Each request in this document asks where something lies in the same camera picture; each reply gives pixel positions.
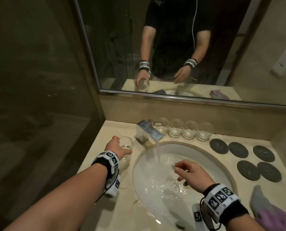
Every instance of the gray disc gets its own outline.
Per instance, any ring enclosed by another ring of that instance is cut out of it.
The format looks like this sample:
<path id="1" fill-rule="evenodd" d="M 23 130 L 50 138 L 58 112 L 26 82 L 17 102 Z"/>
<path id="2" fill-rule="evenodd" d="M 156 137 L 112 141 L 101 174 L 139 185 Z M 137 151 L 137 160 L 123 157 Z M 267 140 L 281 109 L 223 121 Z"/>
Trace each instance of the gray disc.
<path id="1" fill-rule="evenodd" d="M 263 146 L 255 146 L 253 147 L 254 154 L 260 158 L 263 161 L 266 162 L 274 162 L 275 157 L 272 151 L 270 151 L 268 148 Z"/>
<path id="2" fill-rule="evenodd" d="M 237 163 L 237 169 L 246 179 L 251 181 L 257 181 L 260 179 L 260 173 L 257 167 L 251 162 L 241 160 Z"/>
<path id="3" fill-rule="evenodd" d="M 257 164 L 257 168 L 260 174 L 269 181 L 280 182 L 282 180 L 280 171 L 272 164 L 260 162 Z"/>
<path id="4" fill-rule="evenodd" d="M 213 149 L 216 153 L 219 154 L 226 154 L 229 151 L 229 147 L 227 146 L 227 144 L 220 139 L 210 140 L 209 145 L 211 149 Z"/>
<path id="5" fill-rule="evenodd" d="M 248 149 L 240 143 L 232 142 L 229 144 L 229 150 L 233 155 L 239 158 L 247 158 L 249 155 Z"/>

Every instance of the countertop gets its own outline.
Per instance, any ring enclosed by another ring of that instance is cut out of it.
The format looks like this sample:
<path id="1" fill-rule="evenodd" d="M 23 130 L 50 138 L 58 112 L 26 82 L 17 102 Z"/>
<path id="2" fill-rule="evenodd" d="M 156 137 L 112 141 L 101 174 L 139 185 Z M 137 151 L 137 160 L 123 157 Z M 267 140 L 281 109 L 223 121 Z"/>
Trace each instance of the countertop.
<path id="1" fill-rule="evenodd" d="M 92 208 L 81 228 L 81 231 L 177 230 L 176 227 L 172 227 L 166 223 L 158 224 L 155 217 L 139 201 L 139 197 L 137 196 L 132 181 L 133 167 L 141 152 L 144 151 L 146 147 L 153 145 L 153 143 L 148 141 L 144 145 L 139 144 L 134 138 L 136 135 L 135 127 L 135 124 L 105 121 L 93 145 L 87 153 L 78 172 L 85 170 L 91 165 L 95 157 L 104 150 L 106 143 L 109 142 L 113 135 L 131 137 L 134 143 L 131 158 L 129 160 L 121 161 L 121 184 L 117 197 L 109 199 L 103 196 Z M 217 158 L 232 174 L 237 185 L 238 196 L 241 199 L 242 204 L 249 210 L 251 215 L 253 214 L 249 207 L 249 202 L 255 185 L 261 186 L 264 195 L 273 205 L 278 206 L 282 210 L 286 211 L 286 168 L 272 147 L 271 142 L 266 140 L 213 134 L 211 139 L 215 138 L 221 139 L 227 144 L 231 142 L 239 142 L 243 144 L 249 151 L 249 156 L 246 158 L 246 160 L 255 165 L 262 160 L 254 155 L 252 150 L 253 146 L 262 145 L 269 148 L 275 155 L 275 161 L 271 164 L 281 172 L 282 181 L 274 183 L 268 181 L 262 176 L 258 181 L 250 181 L 244 178 L 237 170 L 237 162 L 242 159 L 234 156 L 230 152 L 225 155 L 217 154 L 210 148 L 209 141 L 201 142 L 197 139 L 185 140 L 181 136 L 177 139 L 173 139 L 166 135 L 162 140 L 160 140 L 160 144 L 169 142 L 176 143 L 176 141 L 180 143 L 192 144 L 202 148 Z"/>
<path id="2" fill-rule="evenodd" d="M 174 84 L 173 82 L 164 82 L 164 81 L 150 81 L 148 93 L 153 93 L 159 90 L 183 90 L 188 93 L 191 93 L 193 97 L 204 97 L 211 98 L 210 91 L 220 90 L 224 95 L 228 96 L 230 100 L 242 101 L 238 93 L 230 86 L 216 86 L 216 85 L 205 85 L 205 84 L 187 84 L 187 87 L 184 87 L 185 83 Z M 135 91 L 135 80 L 127 79 L 123 88 L 123 91 Z"/>

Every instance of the black t-shirt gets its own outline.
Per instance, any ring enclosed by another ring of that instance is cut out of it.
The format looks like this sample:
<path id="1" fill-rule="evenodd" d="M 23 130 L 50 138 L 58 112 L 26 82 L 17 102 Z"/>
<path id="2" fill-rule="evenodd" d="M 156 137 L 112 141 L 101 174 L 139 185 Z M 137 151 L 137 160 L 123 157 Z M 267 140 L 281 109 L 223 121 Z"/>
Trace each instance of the black t-shirt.
<path id="1" fill-rule="evenodd" d="M 144 26 L 157 30 L 152 67 L 155 76 L 165 77 L 168 73 L 177 72 L 191 58 L 194 53 L 193 36 L 196 42 L 198 32 L 211 30 L 207 17 L 210 5 L 211 0 L 197 0 L 196 11 L 196 0 L 165 0 L 161 6 L 151 0 Z"/>

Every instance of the mirror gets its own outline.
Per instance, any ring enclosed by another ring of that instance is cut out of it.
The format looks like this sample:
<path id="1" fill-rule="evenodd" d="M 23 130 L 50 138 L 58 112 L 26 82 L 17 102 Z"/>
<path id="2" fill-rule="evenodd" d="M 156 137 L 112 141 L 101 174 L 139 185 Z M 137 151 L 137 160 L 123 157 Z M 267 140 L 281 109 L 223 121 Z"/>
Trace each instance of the mirror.
<path id="1" fill-rule="evenodd" d="M 76 3 L 101 89 L 286 105 L 286 1 Z"/>

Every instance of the faucet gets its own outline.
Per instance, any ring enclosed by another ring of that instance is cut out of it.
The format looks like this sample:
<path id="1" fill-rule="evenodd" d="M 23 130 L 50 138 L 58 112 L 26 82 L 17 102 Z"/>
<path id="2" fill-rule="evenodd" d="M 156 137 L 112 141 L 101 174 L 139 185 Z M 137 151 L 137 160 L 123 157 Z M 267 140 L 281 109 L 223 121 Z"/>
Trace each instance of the faucet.
<path id="1" fill-rule="evenodd" d="M 152 120 L 149 120 L 148 122 L 145 120 L 142 120 L 137 124 L 136 139 L 139 143 L 141 144 L 146 143 L 149 137 L 152 138 L 156 143 L 163 138 L 163 134 L 157 131 L 152 126 L 152 123 L 153 123 Z"/>

